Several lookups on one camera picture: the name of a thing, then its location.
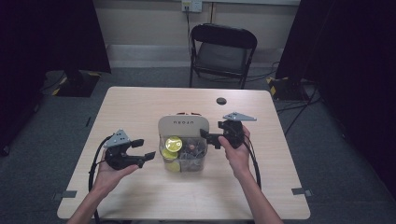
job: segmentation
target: gray carpet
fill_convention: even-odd
[[[249,75],[258,76],[270,70],[252,68]],[[45,86],[61,74],[48,74]],[[60,202],[53,200],[53,195],[66,189],[108,88],[187,88],[188,83],[187,67],[115,68],[112,75],[100,78],[90,98],[51,96],[53,88],[44,91],[47,95],[39,110],[10,145],[10,155],[0,158],[0,223],[65,223],[57,218]],[[193,85],[194,88],[238,88],[235,82],[198,77]],[[247,82],[246,89],[268,90],[268,87],[260,79]],[[312,86],[306,89],[313,92]],[[275,105],[283,109],[301,104],[275,102]],[[279,113],[284,130],[299,111]],[[290,128],[287,141],[303,188],[311,190],[313,196],[307,197],[311,218],[285,220],[285,223],[396,223],[396,203],[371,166],[344,140],[337,120],[325,104],[319,101],[310,105]]]

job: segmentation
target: person's right hand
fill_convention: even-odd
[[[248,145],[248,138],[250,137],[250,132],[243,126],[245,133],[245,143]],[[233,148],[230,142],[223,136],[219,137],[219,142],[225,149],[226,158],[229,161],[231,168],[233,169],[233,175],[239,179],[244,174],[250,174],[248,160],[249,152],[245,144],[242,144],[238,148]]]

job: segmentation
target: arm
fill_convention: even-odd
[[[248,129],[245,126],[243,128],[245,135],[250,137]],[[225,148],[226,158],[233,169],[233,175],[239,181],[245,193],[255,223],[283,223],[273,206],[262,193],[262,190],[257,185],[249,170],[249,153],[245,145],[239,148],[233,148],[223,136],[219,137],[219,141]]]
[[[137,165],[131,165],[125,169],[116,171],[106,162],[101,162],[92,190],[85,196],[84,200],[67,223],[89,223],[99,203],[120,183],[123,177],[131,174],[137,169]]]

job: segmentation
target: black folding chair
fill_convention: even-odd
[[[248,30],[214,23],[195,26],[191,30],[190,87],[195,71],[198,77],[202,72],[239,78],[240,88],[244,89],[256,47],[257,38]]]

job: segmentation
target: white wall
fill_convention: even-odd
[[[188,45],[187,19],[181,12],[180,1],[95,0],[94,3],[108,45]],[[202,13],[190,14],[190,26],[209,22],[213,18],[215,23],[248,29],[258,38],[258,50],[283,49],[297,7],[295,4],[212,5],[210,2],[203,2]]]

